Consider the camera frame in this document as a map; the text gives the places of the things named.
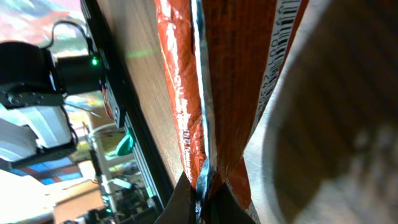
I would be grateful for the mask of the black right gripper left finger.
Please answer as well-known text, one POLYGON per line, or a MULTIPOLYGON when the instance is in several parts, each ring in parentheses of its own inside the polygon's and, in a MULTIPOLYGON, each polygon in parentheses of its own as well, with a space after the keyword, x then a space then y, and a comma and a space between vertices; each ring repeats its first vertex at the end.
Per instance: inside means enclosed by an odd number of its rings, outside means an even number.
POLYGON ((173 194, 155 224, 196 224, 196 198, 186 174, 182 172, 173 194))

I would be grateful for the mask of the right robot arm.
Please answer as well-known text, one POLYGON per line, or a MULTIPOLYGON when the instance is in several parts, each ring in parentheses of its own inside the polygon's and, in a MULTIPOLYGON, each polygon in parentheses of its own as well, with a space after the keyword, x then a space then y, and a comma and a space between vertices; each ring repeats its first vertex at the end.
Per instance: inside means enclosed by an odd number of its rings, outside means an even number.
POLYGON ((164 163, 144 119, 127 68, 112 43, 88 42, 88 54, 55 60, 47 47, 24 42, 1 44, 1 104, 7 110, 54 109, 48 125, 66 130, 67 140, 53 147, 34 146, 20 159, 3 159, 1 169, 42 177, 36 165, 57 161, 75 152, 78 138, 65 111, 65 98, 103 90, 117 128, 132 141, 131 149, 144 168, 145 180, 155 187, 161 204, 160 220, 196 223, 195 194, 187 179, 172 189, 164 163))

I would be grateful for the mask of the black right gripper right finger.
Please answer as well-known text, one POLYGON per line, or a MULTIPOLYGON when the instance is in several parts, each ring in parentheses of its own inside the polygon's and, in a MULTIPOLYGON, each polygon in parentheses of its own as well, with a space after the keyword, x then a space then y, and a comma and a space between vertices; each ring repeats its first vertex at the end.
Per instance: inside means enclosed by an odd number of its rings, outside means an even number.
POLYGON ((211 199, 211 224, 255 224, 226 184, 211 199))

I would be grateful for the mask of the orange-red snack bar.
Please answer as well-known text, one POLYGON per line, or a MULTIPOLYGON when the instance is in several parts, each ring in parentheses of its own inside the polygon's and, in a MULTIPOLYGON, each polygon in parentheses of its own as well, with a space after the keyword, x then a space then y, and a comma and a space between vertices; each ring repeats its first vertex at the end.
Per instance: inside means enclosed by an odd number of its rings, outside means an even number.
POLYGON ((284 67, 307 2, 156 0, 164 73, 182 168, 209 223, 222 187, 251 222, 244 149, 284 67))

